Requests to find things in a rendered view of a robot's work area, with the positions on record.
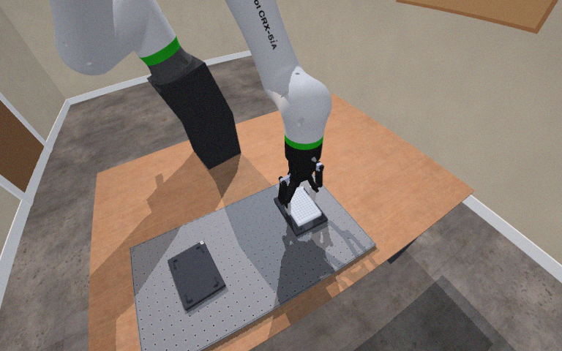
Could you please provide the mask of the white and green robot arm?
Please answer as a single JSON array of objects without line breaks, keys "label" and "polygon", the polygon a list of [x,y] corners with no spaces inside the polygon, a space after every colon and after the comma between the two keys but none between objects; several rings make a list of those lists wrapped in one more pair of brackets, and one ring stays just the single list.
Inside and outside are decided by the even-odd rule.
[{"label": "white and green robot arm", "polygon": [[[135,51],[152,80],[164,85],[194,64],[156,0],[49,2],[57,53],[76,72],[105,74]],[[250,49],[263,88],[282,116],[286,159],[298,166],[315,164],[321,158],[331,113],[329,90],[301,68],[276,0],[225,2]]]}]

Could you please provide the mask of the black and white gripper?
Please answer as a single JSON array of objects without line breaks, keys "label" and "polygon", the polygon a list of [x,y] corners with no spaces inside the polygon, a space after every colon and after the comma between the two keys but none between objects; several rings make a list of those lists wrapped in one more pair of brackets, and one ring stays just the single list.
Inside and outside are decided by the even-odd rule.
[{"label": "black and white gripper", "polygon": [[[285,205],[288,215],[291,215],[291,199],[302,181],[308,180],[310,184],[309,196],[315,202],[316,193],[319,192],[318,187],[323,186],[324,166],[320,161],[310,166],[298,166],[288,161],[288,167],[288,175],[278,178],[280,181],[278,200],[282,205]],[[313,171],[315,171],[315,182],[312,177]],[[289,184],[288,181],[290,181]]]}]

